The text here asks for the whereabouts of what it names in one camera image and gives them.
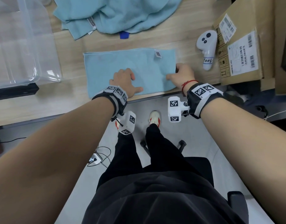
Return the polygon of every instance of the white cable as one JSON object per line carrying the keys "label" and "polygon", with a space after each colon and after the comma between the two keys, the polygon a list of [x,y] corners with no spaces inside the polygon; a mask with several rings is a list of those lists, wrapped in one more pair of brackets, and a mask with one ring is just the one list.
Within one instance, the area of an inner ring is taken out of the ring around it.
{"label": "white cable", "polygon": [[270,117],[272,117],[272,116],[275,116],[275,115],[277,115],[277,114],[283,113],[283,112],[286,112],[286,111],[278,112],[278,113],[276,113],[276,114],[274,114],[274,115],[268,116],[268,117],[264,118],[264,120],[266,120],[266,119],[268,119],[268,118],[270,118]]}

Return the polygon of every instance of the black pants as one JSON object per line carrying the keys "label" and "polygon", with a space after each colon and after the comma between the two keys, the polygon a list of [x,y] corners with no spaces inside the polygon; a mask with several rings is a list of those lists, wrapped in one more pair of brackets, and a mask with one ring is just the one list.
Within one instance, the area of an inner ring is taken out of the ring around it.
{"label": "black pants", "polygon": [[[151,157],[152,172],[163,171],[198,171],[184,159],[181,152],[160,133],[156,124],[151,124],[146,130],[146,143]],[[108,169],[99,179],[97,188],[112,178],[146,172],[136,151],[132,134],[118,134],[115,155]]]}

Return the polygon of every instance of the blue towel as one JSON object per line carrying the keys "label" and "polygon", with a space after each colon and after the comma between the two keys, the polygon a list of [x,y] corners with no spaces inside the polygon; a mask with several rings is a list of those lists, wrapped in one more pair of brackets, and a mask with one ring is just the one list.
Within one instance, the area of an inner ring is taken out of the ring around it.
{"label": "blue towel", "polygon": [[94,18],[97,30],[114,34],[137,33],[166,20],[181,0],[55,0],[54,15],[66,23],[74,39],[92,31],[87,20]]}
{"label": "blue towel", "polygon": [[171,81],[166,80],[166,74],[175,73],[175,50],[159,52],[161,58],[156,56],[155,49],[152,48],[84,53],[89,97],[94,97],[97,92],[106,88],[115,72],[126,68],[130,68],[135,74],[133,86],[144,88],[139,94],[175,88]]}

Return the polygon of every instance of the barcode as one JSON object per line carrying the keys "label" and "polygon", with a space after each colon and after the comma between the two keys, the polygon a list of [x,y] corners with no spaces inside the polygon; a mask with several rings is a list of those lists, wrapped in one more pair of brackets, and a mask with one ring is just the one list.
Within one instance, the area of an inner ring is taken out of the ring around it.
{"label": "barcode", "polygon": [[232,65],[232,61],[230,61],[231,63],[231,71],[232,71],[232,74],[233,74],[233,65]]}
{"label": "barcode", "polygon": [[244,66],[244,61],[243,61],[243,53],[242,53],[242,46],[239,47],[240,49],[240,60],[241,60],[241,65]]}
{"label": "barcode", "polygon": [[230,31],[231,31],[232,33],[234,33],[234,28],[233,28],[232,24],[229,22],[229,20],[225,17],[225,18],[224,18],[224,21],[225,21],[225,23],[227,24],[227,26],[228,26],[228,28],[230,29]]}
{"label": "barcode", "polygon": [[254,56],[251,56],[251,68],[255,67],[255,59]]}
{"label": "barcode", "polygon": [[248,41],[249,41],[249,48],[251,48],[253,46],[252,35],[248,35]]}
{"label": "barcode", "polygon": [[244,63],[245,65],[247,65],[248,63],[246,62],[245,46],[243,46],[243,55],[244,55]]}

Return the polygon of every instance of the black shirt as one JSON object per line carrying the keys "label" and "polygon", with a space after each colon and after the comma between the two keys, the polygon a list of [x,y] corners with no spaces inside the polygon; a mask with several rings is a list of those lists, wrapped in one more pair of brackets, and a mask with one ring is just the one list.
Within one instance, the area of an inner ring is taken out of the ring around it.
{"label": "black shirt", "polygon": [[82,223],[244,222],[203,177],[168,171],[107,181],[98,188]]}

